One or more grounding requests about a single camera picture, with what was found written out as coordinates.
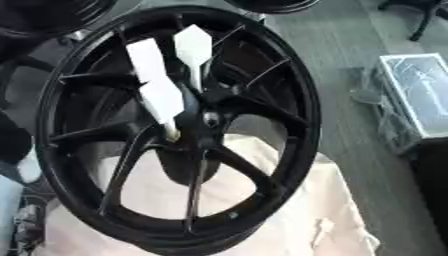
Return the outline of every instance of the plastic container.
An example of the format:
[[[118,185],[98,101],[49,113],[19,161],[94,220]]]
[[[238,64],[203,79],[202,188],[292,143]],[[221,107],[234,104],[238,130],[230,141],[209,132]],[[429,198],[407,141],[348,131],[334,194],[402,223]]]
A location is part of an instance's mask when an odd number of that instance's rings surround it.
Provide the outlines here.
[[[352,96],[375,105],[378,131],[394,152],[448,137],[448,69],[437,53],[381,56]]]

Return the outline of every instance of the floor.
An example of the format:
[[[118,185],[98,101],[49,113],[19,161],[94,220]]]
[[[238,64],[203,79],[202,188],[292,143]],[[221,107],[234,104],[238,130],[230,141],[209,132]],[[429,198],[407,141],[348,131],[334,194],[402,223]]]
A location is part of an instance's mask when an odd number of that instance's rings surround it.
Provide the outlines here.
[[[171,2],[230,8],[218,0]],[[302,13],[269,17],[268,25],[295,48],[312,73],[323,108],[320,151],[341,167],[369,230],[382,242],[378,255],[442,256],[444,248],[408,165],[378,140],[372,113],[351,100],[350,89],[359,86],[362,69],[380,55],[439,52],[448,58],[448,23],[435,20],[420,42],[413,43],[406,38],[420,14],[403,8],[382,13],[378,4],[322,0]],[[54,47],[50,42],[35,55],[57,63],[67,49]],[[30,130],[45,78],[39,71],[22,69],[9,92],[14,104],[8,114]]]

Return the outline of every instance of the chair base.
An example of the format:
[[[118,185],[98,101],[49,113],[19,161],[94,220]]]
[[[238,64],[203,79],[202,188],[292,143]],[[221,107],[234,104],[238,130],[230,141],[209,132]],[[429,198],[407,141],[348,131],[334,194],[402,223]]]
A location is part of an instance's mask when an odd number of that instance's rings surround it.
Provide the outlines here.
[[[442,1],[434,2],[412,2],[409,0],[387,0],[378,6],[378,10],[385,11],[390,6],[403,5],[413,7],[423,12],[423,19],[418,29],[409,37],[411,41],[418,41],[423,36],[426,28],[434,16],[439,16],[443,19],[448,19],[448,11],[442,8]]]

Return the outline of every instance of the black wheel rim background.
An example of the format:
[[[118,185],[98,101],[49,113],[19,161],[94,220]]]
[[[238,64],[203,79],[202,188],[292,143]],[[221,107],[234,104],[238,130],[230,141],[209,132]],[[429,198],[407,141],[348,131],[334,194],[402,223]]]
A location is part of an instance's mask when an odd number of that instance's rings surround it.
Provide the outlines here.
[[[137,37],[130,36],[131,32],[129,31],[131,30],[126,30],[128,29],[126,28],[127,26],[135,28],[138,26],[133,25],[144,21],[145,30],[150,31],[151,29],[156,29],[157,26],[154,28],[147,26],[149,21],[167,21],[166,17],[175,17],[179,13],[193,17],[189,22],[196,23],[201,27],[207,27],[205,19],[195,20],[194,17],[196,15],[202,15],[202,18],[209,17],[214,20],[228,20],[228,23],[231,24],[243,23],[246,26],[246,30],[250,31],[251,34],[266,40],[267,44],[272,47],[271,51],[276,50],[286,55],[284,57],[291,58],[293,73],[299,81],[299,85],[292,90],[296,90],[297,95],[302,94],[300,100],[304,101],[302,102],[303,109],[299,111],[303,112],[301,114],[309,122],[309,128],[302,146],[300,148],[295,146],[285,149],[279,165],[283,166],[281,168],[283,173],[276,173],[278,177],[288,179],[283,180],[283,182],[294,184],[292,185],[293,188],[289,188],[284,196],[272,205],[262,206],[262,210],[258,212],[241,213],[242,217],[239,220],[229,221],[226,217],[227,213],[217,214],[209,219],[204,218],[203,227],[214,227],[214,223],[221,223],[222,228],[212,228],[207,232],[204,231],[199,237],[191,237],[188,243],[176,240],[179,239],[179,229],[182,226],[179,221],[148,218],[125,209],[118,209],[113,217],[104,218],[100,216],[97,212],[97,207],[98,202],[102,198],[101,192],[89,179],[87,173],[82,174],[83,172],[79,171],[81,165],[73,164],[76,162],[76,158],[68,160],[66,155],[55,154],[51,149],[51,143],[48,141],[50,135],[48,130],[62,132],[61,130],[64,129],[61,125],[54,125],[58,119],[62,119],[64,113],[60,111],[60,108],[64,103],[60,102],[60,99],[67,94],[67,91],[64,91],[63,86],[59,83],[61,74],[68,75],[89,71],[89,62],[101,58],[101,56],[95,55],[101,52],[98,49],[108,47],[107,43],[104,42],[111,43],[114,40],[118,40],[110,31],[124,28],[127,36],[136,40]],[[223,23],[223,27],[228,28],[229,24]],[[305,178],[317,152],[320,135],[320,109],[317,93],[305,66],[294,51],[274,33],[257,22],[237,14],[206,7],[176,6],[146,10],[121,17],[103,26],[86,38],[60,63],[50,77],[41,97],[36,124],[37,152],[44,174],[61,202],[75,216],[102,233],[156,253],[178,255],[177,253],[180,252],[179,255],[185,255],[186,253],[205,255],[226,249],[243,240],[254,232],[267,217],[278,210],[294,193],[295,189]],[[291,161],[291,159],[301,159],[301,161]],[[206,243],[210,245],[204,249],[204,244]]]

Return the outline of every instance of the white fabric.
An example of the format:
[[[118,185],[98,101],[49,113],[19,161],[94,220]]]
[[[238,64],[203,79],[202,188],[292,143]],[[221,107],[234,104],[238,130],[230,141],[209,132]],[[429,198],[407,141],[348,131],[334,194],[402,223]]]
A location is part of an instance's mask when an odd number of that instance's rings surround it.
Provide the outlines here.
[[[276,166],[278,153],[254,137],[230,135],[226,145],[266,172]],[[103,161],[98,184],[105,187],[117,158]],[[182,218],[187,188],[171,182],[154,153],[140,159],[125,185],[122,201],[151,216]],[[222,166],[203,186],[200,213],[209,214],[238,202],[253,191],[251,181]],[[59,205],[48,215],[46,243],[37,256],[149,256],[131,244],[89,228]],[[365,230],[344,179],[332,161],[318,154],[295,195],[253,236],[222,256],[372,256],[379,241]]]

